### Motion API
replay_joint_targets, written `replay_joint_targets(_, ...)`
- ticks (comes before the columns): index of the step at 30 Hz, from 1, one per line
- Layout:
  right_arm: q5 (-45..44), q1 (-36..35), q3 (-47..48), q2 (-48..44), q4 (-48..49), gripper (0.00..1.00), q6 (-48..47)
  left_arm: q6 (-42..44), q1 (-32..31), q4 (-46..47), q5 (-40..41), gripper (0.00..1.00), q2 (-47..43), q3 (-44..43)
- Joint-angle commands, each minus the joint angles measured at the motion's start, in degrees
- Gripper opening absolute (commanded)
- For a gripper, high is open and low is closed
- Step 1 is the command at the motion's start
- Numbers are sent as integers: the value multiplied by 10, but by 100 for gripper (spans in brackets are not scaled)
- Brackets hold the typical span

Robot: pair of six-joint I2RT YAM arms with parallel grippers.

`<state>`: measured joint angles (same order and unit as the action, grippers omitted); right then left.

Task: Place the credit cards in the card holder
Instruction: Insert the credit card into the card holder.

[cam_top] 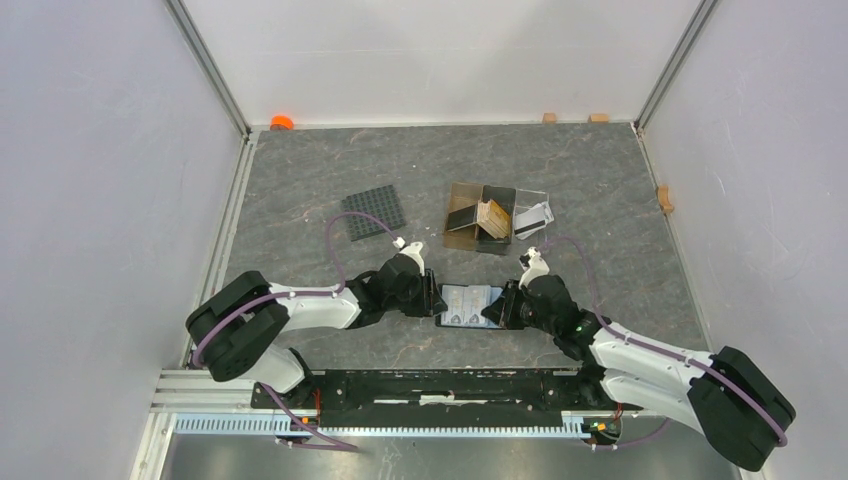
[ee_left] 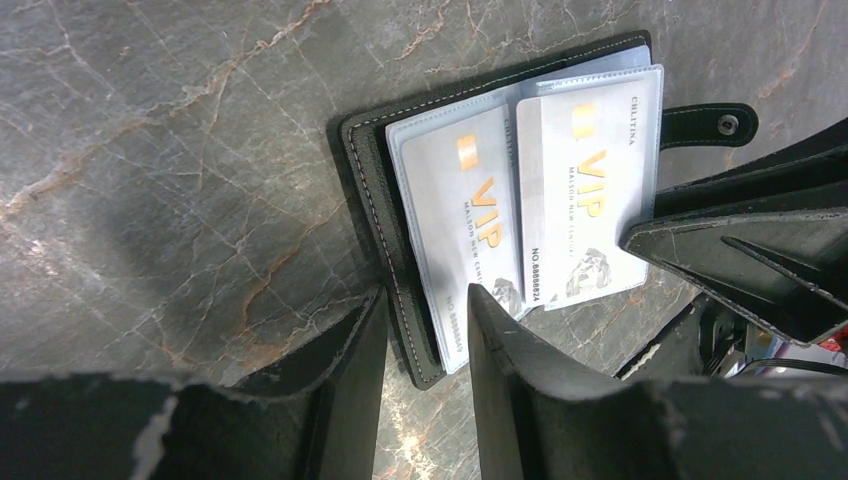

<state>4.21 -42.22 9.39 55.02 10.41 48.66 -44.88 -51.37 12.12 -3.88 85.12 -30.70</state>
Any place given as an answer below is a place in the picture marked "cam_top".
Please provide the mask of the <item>black card holder wallet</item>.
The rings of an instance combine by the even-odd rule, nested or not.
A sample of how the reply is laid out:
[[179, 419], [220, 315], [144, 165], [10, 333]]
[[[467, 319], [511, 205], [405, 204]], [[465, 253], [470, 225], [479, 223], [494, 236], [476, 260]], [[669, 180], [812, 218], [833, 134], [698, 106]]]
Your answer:
[[503, 292], [501, 287], [442, 284], [439, 289], [447, 310], [435, 316], [437, 327], [499, 329], [495, 321], [483, 315], [483, 310], [494, 304], [501, 296]]

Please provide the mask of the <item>black credit card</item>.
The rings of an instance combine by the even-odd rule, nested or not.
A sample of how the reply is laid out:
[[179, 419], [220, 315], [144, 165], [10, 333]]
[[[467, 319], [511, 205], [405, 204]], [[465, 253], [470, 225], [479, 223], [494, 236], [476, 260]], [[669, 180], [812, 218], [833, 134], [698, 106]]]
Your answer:
[[477, 224], [478, 203], [450, 212], [446, 217], [445, 231], [452, 232]]

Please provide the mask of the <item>amber and black organizer box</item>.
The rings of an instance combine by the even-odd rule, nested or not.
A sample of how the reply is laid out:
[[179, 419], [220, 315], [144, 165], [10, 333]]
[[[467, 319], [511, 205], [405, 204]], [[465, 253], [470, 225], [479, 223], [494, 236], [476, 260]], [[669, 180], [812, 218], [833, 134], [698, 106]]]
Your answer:
[[517, 190], [454, 182], [443, 225], [443, 246], [504, 256], [513, 238]]

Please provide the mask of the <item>orange card stack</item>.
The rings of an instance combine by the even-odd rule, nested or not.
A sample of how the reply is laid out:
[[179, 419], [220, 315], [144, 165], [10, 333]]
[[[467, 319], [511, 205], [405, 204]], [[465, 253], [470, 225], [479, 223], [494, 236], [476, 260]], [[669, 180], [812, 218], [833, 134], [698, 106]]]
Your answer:
[[478, 203], [477, 225], [493, 239], [504, 239], [512, 232], [510, 215], [493, 199]]

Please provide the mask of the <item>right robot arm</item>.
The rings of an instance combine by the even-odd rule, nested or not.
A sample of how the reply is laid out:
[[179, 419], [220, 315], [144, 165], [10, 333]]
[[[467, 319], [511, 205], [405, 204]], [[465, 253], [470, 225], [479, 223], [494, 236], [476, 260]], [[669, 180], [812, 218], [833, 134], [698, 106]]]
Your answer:
[[653, 411], [702, 434], [726, 460], [760, 470], [787, 445], [797, 413], [739, 349], [675, 347], [581, 308], [557, 275], [509, 281], [483, 317], [508, 330], [534, 328], [580, 362], [577, 396], [591, 408], [620, 404]]

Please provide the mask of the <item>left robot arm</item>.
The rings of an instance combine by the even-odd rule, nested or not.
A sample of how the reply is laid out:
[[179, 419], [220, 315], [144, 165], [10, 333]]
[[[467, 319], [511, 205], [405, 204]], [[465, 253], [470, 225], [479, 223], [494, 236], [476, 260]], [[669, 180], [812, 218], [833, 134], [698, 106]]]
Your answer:
[[312, 399], [314, 381], [300, 353], [276, 347], [280, 334], [360, 329], [388, 312], [423, 318], [446, 309], [433, 270], [419, 253], [405, 249], [380, 269], [330, 287], [284, 286], [248, 271], [192, 312], [186, 329], [195, 344], [193, 366], [207, 369], [217, 382], [263, 384], [297, 408]]

